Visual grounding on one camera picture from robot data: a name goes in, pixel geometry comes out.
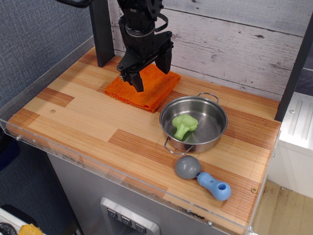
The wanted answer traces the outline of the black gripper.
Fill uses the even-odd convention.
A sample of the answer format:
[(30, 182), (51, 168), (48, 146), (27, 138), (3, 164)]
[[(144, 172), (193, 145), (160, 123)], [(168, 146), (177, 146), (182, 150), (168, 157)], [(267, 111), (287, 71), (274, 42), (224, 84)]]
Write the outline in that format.
[(132, 31), (125, 19), (119, 21), (119, 27), (126, 48), (126, 53), (117, 69), (120, 76), (140, 93), (144, 91), (140, 71), (152, 62), (165, 74), (168, 74), (172, 61), (172, 32), (164, 31), (156, 34), (153, 27), (149, 31)]

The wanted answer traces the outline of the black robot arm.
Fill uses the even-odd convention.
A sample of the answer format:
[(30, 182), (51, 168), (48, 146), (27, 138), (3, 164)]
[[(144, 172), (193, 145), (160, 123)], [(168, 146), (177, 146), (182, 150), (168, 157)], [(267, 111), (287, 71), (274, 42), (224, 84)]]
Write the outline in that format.
[(140, 71), (152, 62), (161, 72), (170, 71), (172, 32), (162, 32), (168, 18), (161, 14), (161, 0), (119, 0), (118, 4), (123, 12), (118, 24), (126, 52), (117, 70), (120, 78), (140, 93), (144, 91)]

